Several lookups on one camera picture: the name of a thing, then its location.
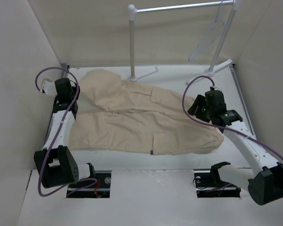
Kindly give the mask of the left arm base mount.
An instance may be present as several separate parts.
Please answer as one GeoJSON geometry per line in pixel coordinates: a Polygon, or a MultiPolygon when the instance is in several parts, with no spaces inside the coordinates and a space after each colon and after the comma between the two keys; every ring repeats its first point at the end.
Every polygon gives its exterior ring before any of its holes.
{"type": "Polygon", "coordinates": [[[66,198],[110,198],[112,171],[94,171],[90,178],[94,178],[94,180],[83,179],[69,185],[66,198]]]}

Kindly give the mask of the light blue wire hanger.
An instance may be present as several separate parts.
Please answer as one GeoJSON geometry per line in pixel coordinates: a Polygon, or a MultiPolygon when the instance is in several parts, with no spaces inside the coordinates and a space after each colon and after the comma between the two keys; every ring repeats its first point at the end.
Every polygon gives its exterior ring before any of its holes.
{"type": "Polygon", "coordinates": [[[227,25],[227,21],[222,20],[220,18],[221,6],[223,5],[224,0],[218,5],[217,14],[214,20],[214,23],[211,27],[206,31],[204,36],[199,41],[197,47],[191,51],[188,61],[192,62],[201,54],[203,54],[208,48],[212,46],[212,44],[221,37],[225,26],[227,25]]]}

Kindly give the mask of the beige trousers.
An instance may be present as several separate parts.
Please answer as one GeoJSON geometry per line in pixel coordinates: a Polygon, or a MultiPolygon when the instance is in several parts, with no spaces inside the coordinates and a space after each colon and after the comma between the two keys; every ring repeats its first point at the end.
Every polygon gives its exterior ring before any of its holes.
{"type": "Polygon", "coordinates": [[[80,80],[80,109],[71,128],[71,150],[112,150],[153,155],[205,154],[224,137],[192,121],[182,105],[192,97],[117,73],[92,70],[80,80]]]}

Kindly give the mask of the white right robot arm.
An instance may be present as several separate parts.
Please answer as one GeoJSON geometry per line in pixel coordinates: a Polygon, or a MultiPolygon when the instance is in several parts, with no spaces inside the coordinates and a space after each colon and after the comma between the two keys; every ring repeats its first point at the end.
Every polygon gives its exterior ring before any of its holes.
{"type": "Polygon", "coordinates": [[[242,117],[228,110],[220,90],[197,95],[187,111],[191,119],[218,128],[240,151],[252,169],[251,173],[229,162],[211,166],[209,180],[214,186],[230,183],[246,190],[258,205],[283,198],[283,162],[279,162],[248,131],[242,117]]]}

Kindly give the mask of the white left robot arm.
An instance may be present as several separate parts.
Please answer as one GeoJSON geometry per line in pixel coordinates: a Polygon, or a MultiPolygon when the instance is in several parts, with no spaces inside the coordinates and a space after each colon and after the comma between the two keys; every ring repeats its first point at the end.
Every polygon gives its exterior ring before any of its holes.
{"type": "Polygon", "coordinates": [[[90,163],[77,164],[68,148],[78,112],[79,87],[72,86],[68,78],[55,82],[44,79],[42,93],[56,97],[49,136],[43,148],[33,156],[42,186],[52,188],[80,181],[87,188],[93,187],[96,184],[94,167],[90,163]]]}

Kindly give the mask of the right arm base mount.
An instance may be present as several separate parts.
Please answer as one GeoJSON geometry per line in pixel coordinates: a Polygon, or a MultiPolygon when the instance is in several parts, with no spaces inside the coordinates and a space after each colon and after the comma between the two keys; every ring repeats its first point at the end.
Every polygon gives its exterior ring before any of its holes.
{"type": "Polygon", "coordinates": [[[224,161],[211,166],[210,169],[194,171],[192,184],[196,188],[198,198],[240,198],[239,187],[220,179],[218,170],[226,165],[230,163],[224,161]]]}

